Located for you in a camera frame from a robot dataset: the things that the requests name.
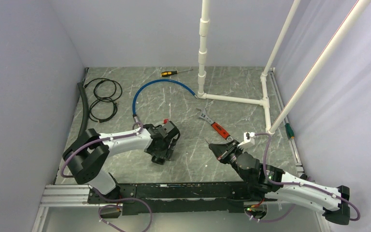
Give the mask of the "black padlock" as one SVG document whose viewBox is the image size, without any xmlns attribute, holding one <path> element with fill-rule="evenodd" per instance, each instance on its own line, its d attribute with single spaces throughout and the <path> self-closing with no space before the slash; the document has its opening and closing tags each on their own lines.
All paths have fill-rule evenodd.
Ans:
<svg viewBox="0 0 371 232">
<path fill-rule="evenodd" d="M 166 162 L 166 155 L 163 154 L 155 154 L 152 155 L 151 161 L 155 164 L 164 165 Z"/>
</svg>

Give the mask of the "blue cable lock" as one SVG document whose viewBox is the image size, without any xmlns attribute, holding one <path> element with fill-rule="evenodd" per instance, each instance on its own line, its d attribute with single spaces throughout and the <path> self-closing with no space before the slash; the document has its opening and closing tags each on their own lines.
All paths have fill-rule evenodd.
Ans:
<svg viewBox="0 0 371 232">
<path fill-rule="evenodd" d="M 132 108 L 132 118 L 134 121 L 134 125 L 140 126 L 141 124 L 141 120 L 139 119 L 139 116 L 137 114 L 137 104 L 138 104 L 138 98 L 140 97 L 140 95 L 146 89 L 149 89 L 151 87 L 154 87 L 157 90 L 157 85 L 159 85 L 162 91 L 161 95 L 163 96 L 163 99 L 165 99 L 165 83 L 168 83 L 169 87 L 172 85 L 180 86 L 181 88 L 185 89 L 188 93 L 190 93 L 194 98 L 199 99 L 199 97 L 197 96 L 197 93 L 193 91 L 189 86 L 187 86 L 186 84 L 182 82 L 176 81 L 176 80 L 158 79 L 158 80 L 147 82 L 146 84 L 144 84 L 137 90 L 132 100 L 131 108 Z"/>
</svg>

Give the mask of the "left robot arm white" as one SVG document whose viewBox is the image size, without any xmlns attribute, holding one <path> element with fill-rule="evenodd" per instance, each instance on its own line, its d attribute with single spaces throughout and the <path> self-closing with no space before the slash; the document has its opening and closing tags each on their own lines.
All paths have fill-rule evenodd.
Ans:
<svg viewBox="0 0 371 232">
<path fill-rule="evenodd" d="M 77 184 L 88 184 L 100 192 L 107 202 L 119 198 L 119 186 L 111 174 L 102 170 L 109 157 L 132 151 L 143 150 L 151 155 L 153 163 L 163 165 L 169 161 L 180 138 L 180 131 L 172 121 L 162 125 L 143 125 L 138 129 L 118 133 L 98 133 L 95 129 L 84 131 L 63 153 L 64 165 L 61 176 L 66 178 L 66 168 Z"/>
</svg>

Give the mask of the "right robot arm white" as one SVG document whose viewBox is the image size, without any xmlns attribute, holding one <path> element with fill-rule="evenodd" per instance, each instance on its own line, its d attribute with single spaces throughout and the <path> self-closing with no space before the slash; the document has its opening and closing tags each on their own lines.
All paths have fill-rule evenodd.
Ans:
<svg viewBox="0 0 371 232">
<path fill-rule="evenodd" d="M 297 204 L 320 213 L 327 221 L 348 225 L 350 190 L 346 186 L 325 187 L 296 177 L 243 151 L 238 142 L 209 144 L 222 164 L 229 164 L 247 184 L 247 195 L 253 201 L 276 199 Z"/>
</svg>

